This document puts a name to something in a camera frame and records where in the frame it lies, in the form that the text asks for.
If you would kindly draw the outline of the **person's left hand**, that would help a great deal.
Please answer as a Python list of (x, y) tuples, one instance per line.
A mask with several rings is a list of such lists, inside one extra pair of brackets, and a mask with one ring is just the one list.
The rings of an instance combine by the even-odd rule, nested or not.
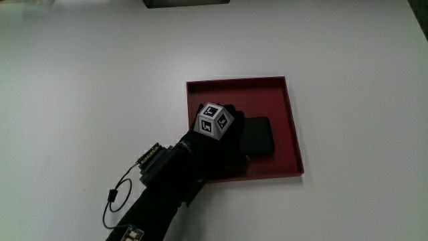
[(191, 154), (186, 158), (188, 170), (201, 177), (213, 178), (229, 168), (244, 168), (249, 157), (239, 150), (240, 136), (245, 123), (244, 112), (232, 104), (225, 109), (234, 117), (231, 126), (219, 139), (189, 130), (181, 139), (190, 144)]

